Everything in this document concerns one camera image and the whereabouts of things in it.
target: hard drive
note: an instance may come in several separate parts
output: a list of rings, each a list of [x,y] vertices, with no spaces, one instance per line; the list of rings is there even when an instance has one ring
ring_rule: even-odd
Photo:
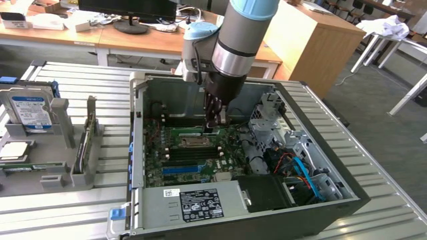
[[[18,81],[0,84],[0,101],[12,124],[23,124],[28,133],[51,133],[59,119],[51,111],[51,101],[59,97],[58,83]]]

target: metal profile rail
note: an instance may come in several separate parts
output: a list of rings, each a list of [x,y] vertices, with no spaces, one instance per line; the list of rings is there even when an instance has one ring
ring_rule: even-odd
[[[131,72],[142,69],[49,62],[30,67],[23,79],[59,82],[75,124],[86,118],[86,99],[97,96],[106,125],[95,188],[0,198],[0,239],[106,239],[109,210],[126,202],[130,144]],[[309,240],[427,240],[427,216],[350,134],[321,99],[299,82],[285,82],[303,112],[371,197],[350,217]],[[0,124],[8,120],[0,107]],[[295,128],[298,121],[289,116]]]

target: motherboard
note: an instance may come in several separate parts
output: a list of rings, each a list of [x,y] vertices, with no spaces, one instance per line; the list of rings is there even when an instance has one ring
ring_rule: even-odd
[[[171,121],[145,121],[146,187],[222,182],[250,174],[237,124],[203,133],[202,126]]]

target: power supply label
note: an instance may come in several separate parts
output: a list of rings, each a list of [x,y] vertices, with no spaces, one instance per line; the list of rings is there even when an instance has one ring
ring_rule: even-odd
[[[43,109],[43,97],[14,96],[14,105],[22,124],[31,129],[49,129],[53,127],[50,113]]]
[[[225,217],[217,188],[179,193],[182,218],[190,223]]]

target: monitor stand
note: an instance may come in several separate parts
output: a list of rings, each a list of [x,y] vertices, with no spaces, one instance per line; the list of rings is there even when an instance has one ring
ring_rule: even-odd
[[[129,16],[127,20],[119,20],[114,23],[114,28],[126,34],[145,34],[149,30],[149,27],[145,25],[141,25],[139,21],[133,20],[133,16]]]

